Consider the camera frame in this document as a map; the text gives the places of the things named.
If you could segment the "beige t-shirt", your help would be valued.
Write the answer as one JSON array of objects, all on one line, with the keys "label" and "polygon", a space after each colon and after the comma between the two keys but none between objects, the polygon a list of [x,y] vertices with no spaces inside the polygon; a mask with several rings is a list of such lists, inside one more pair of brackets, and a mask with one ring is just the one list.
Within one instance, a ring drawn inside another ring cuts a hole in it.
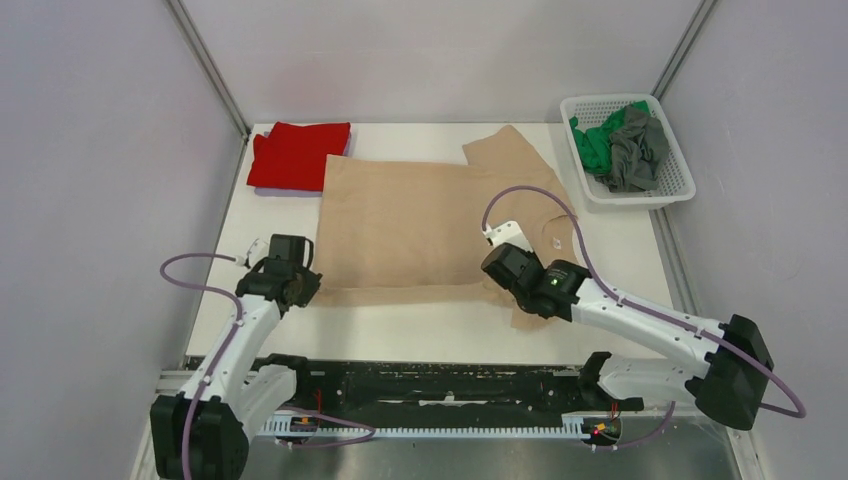
[{"label": "beige t-shirt", "polygon": [[313,267],[320,306],[515,301],[482,271],[486,226],[513,220],[544,263],[575,261],[573,207],[514,127],[464,146],[464,164],[329,156]]}]

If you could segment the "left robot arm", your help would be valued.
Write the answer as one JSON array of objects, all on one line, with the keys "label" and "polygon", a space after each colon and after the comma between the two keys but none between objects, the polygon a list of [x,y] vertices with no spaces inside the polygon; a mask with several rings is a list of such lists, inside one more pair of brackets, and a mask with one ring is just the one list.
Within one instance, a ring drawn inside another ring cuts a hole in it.
[{"label": "left robot arm", "polygon": [[246,268],[233,290],[203,285],[232,310],[210,352],[174,394],[150,408],[157,475],[162,479],[238,479],[251,441],[274,410],[306,405],[313,379],[285,365],[266,365],[248,377],[260,347],[293,307],[304,308],[320,288],[312,271],[314,242],[274,234],[231,262]]}]

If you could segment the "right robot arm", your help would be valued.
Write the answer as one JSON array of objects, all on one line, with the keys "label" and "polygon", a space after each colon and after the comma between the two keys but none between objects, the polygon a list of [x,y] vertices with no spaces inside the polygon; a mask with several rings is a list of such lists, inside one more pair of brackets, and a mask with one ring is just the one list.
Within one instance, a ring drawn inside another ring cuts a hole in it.
[{"label": "right robot arm", "polygon": [[690,402],[724,426],[753,427],[774,369],[754,321],[692,317],[695,329],[687,331],[680,312],[630,300],[578,264],[555,260],[543,266],[534,253],[508,243],[495,247],[481,269],[525,313],[600,328],[658,353],[641,360],[594,353],[577,382],[585,405],[641,398]]}]

